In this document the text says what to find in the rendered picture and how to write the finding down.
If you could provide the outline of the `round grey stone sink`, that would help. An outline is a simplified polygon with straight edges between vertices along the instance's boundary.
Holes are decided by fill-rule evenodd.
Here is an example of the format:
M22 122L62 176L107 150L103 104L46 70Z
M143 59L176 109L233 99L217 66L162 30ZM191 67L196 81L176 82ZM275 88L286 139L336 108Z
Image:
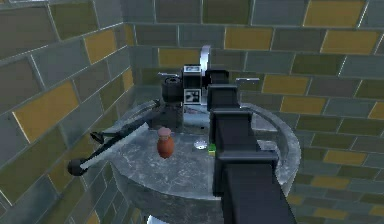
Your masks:
M186 124L184 112L169 158L159 156L154 129L114 150L127 201L165 224L297 224L287 196L301 149L286 123L250 103L208 111L207 127ZM197 140L215 144L215 156Z

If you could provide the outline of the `brown bottle with pink cap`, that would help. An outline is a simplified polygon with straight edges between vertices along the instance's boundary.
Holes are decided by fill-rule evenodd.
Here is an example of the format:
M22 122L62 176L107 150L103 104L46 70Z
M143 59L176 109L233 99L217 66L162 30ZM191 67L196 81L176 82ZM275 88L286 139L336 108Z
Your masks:
M157 151L161 158L167 159L174 152L174 140L171 137L171 130L161 127L158 131Z

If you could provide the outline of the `silver tap spout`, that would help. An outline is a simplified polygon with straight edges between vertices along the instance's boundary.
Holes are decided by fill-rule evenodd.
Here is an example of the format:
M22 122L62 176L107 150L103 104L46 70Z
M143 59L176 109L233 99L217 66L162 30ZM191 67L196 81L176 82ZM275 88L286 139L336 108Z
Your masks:
M200 51L199 63L185 64L182 69L184 122L189 125L207 127L209 123L207 87L210 77L207 70L210 49L210 45L204 45Z

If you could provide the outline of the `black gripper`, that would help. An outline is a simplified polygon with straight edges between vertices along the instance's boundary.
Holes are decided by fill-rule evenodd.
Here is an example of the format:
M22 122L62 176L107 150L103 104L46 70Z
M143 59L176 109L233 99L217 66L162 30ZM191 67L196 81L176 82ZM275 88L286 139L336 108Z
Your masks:
M114 150L129 143L150 128L170 128L180 131L183 128L184 91L182 79L168 77L161 83L162 98L142 103L126 112L114 125L90 136L102 144L87 158L72 159L67 171L72 176L82 176L87 170L105 160Z

